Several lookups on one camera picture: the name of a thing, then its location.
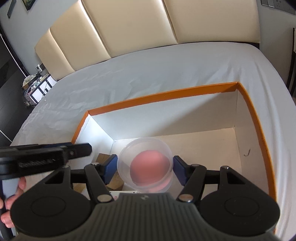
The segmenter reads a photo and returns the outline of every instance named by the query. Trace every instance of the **human hand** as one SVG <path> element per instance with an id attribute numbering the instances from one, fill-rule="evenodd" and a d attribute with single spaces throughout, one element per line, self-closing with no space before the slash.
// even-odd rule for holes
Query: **human hand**
<path id="1" fill-rule="evenodd" d="M 8 228 L 12 228 L 14 227 L 14 224 L 11 221 L 11 217 L 10 217 L 10 209 L 12 204 L 14 203 L 14 201 L 24 193 L 24 189 L 26 188 L 26 178 L 25 177 L 21 177 L 18 183 L 18 187 L 17 187 L 17 191 L 15 192 L 15 194 L 13 196 L 11 196 L 10 198 L 8 198 L 7 200 L 5 200 L 3 202 L 2 199 L 0 199 L 0 209 L 3 208 L 3 205 L 5 204 L 6 209 L 8 210 L 6 213 L 3 213 L 1 215 L 1 222 L 3 222 L 5 224 L 6 227 Z"/>

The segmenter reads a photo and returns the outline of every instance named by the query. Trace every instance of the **bed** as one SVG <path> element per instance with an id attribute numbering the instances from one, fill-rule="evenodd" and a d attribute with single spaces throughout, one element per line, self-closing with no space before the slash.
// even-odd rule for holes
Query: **bed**
<path id="1" fill-rule="evenodd" d="M 93 108 L 238 81 L 253 102 L 272 161 L 281 210 L 276 235 L 289 240 L 296 222 L 296 107 L 259 42 L 255 0 L 78 1 L 35 47 L 59 81 L 12 145 L 71 141 Z M 28 177 L 28 187 L 41 177 Z"/>

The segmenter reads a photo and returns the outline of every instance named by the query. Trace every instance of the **finger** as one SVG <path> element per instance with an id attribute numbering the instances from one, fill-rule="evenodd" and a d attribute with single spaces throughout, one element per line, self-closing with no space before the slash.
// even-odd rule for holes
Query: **finger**
<path id="1" fill-rule="evenodd" d="M 11 223 L 6 223 L 5 226 L 10 229 L 10 228 L 13 228 L 15 225 L 13 224 L 13 222 L 11 222 Z"/>
<path id="2" fill-rule="evenodd" d="M 17 188 L 17 191 L 15 193 L 15 195 L 11 196 L 10 198 L 8 198 L 7 200 L 5 200 L 5 207 L 6 209 L 10 210 L 11 209 L 11 206 L 12 204 L 14 203 L 14 201 L 20 196 L 23 194 L 23 190 L 20 189 L 20 188 Z"/>
<path id="3" fill-rule="evenodd" d="M 18 183 L 20 189 L 24 190 L 26 188 L 27 181 L 25 177 L 21 177 Z"/>
<path id="4" fill-rule="evenodd" d="M 19 196 L 22 195 L 23 193 L 24 193 L 24 191 L 18 187 L 18 188 L 17 188 L 17 191 L 15 192 L 15 195 L 17 195 L 17 196 L 19 197 Z"/>
<path id="5" fill-rule="evenodd" d="M 5 224 L 8 224 L 8 223 L 11 223 L 11 217 L 10 217 L 10 211 L 6 212 L 6 213 L 3 213 L 1 215 L 1 222 L 5 223 Z"/>

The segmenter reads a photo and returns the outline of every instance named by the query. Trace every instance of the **pink ball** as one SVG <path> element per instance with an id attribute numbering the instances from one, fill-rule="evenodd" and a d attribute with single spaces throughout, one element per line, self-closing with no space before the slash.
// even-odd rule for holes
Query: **pink ball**
<path id="1" fill-rule="evenodd" d="M 150 185 L 163 179 L 169 168 L 169 159 L 159 151 L 143 151 L 131 162 L 131 179 L 138 186 Z"/>

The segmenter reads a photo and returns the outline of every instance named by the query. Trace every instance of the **picture frame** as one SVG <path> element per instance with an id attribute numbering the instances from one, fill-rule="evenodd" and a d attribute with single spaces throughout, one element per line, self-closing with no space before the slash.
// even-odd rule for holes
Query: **picture frame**
<path id="1" fill-rule="evenodd" d="M 33 6 L 35 1 L 36 0 L 22 0 L 22 2 L 24 3 L 27 11 L 31 9 L 31 7 Z"/>

